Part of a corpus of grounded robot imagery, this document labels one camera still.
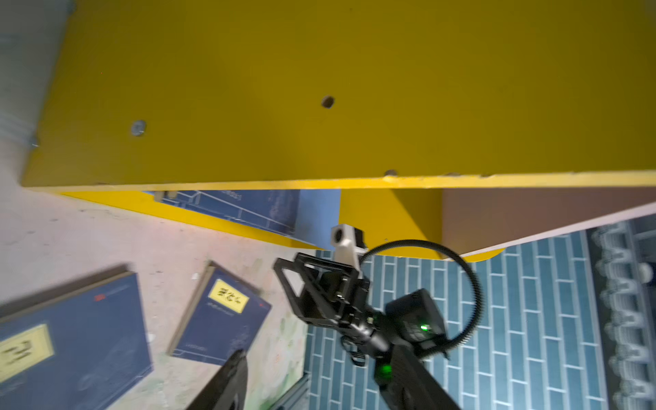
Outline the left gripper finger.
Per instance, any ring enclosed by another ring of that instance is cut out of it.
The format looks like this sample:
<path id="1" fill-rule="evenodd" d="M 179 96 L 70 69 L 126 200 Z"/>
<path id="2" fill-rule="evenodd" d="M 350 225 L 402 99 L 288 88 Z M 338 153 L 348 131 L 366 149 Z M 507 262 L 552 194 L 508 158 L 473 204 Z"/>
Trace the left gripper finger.
<path id="1" fill-rule="evenodd" d="M 194 398 L 187 410 L 243 410 L 247 393 L 246 352 L 234 352 Z"/>

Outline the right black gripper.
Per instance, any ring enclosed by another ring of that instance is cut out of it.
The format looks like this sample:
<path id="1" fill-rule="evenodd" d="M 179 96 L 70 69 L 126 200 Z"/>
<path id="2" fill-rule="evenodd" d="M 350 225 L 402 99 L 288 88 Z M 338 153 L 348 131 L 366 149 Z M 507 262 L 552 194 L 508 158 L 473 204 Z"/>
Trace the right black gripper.
<path id="1" fill-rule="evenodd" d="M 370 281 L 353 266 L 298 253 L 292 261 L 278 258 L 273 270 L 299 319 L 336 331 L 362 355 L 378 359 L 391 350 L 367 304 Z"/>

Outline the navy book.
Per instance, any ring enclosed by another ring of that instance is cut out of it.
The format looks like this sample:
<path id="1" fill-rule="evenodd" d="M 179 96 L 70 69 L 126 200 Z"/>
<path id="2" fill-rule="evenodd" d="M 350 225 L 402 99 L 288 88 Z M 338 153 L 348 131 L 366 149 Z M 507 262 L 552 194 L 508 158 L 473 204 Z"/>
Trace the navy book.
<path id="1" fill-rule="evenodd" d="M 222 366 L 235 352 L 249 350 L 271 308 L 253 286 L 210 261 L 167 354 Z"/>
<path id="2" fill-rule="evenodd" d="M 152 191 L 154 199 L 282 236 L 295 232 L 299 191 Z"/>
<path id="3" fill-rule="evenodd" d="M 3 409 L 106 409 L 153 370 L 126 266 L 1 307 Z"/>

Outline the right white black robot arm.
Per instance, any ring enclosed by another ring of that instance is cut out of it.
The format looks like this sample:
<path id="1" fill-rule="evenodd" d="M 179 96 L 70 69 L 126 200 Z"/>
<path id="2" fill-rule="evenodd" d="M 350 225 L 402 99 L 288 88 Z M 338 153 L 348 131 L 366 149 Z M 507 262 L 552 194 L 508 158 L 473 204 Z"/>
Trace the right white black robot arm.
<path id="1" fill-rule="evenodd" d="M 373 378 L 391 409 L 456 409 L 458 404 L 425 368 L 449 351 L 447 326 L 430 294 L 417 290 L 377 310 L 370 280 L 353 266 L 299 253 L 273 265 L 294 314 L 333 330 L 357 366 L 372 360 Z"/>

